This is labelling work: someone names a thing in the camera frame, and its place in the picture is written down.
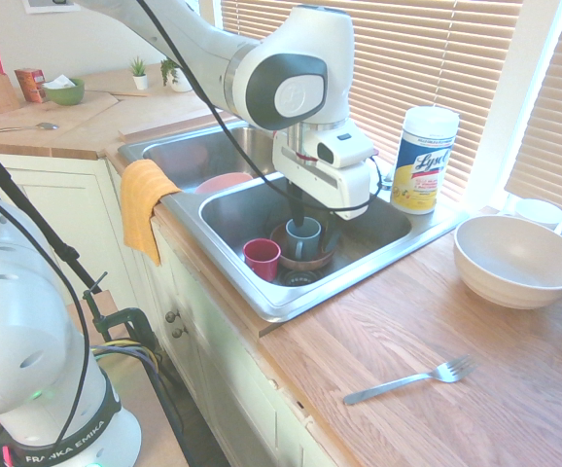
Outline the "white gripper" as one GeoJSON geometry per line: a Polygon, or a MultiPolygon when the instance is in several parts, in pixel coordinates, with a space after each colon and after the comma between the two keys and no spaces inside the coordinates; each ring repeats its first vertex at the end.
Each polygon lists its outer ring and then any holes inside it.
{"type": "Polygon", "coordinates": [[[285,145],[284,134],[273,136],[272,161],[287,179],[287,195],[296,227],[305,219],[303,192],[322,203],[330,213],[323,231],[323,248],[335,249],[340,238],[340,218],[352,220],[364,214],[369,203],[370,173],[365,162],[330,168],[323,162],[299,162],[297,153],[285,145]]]}

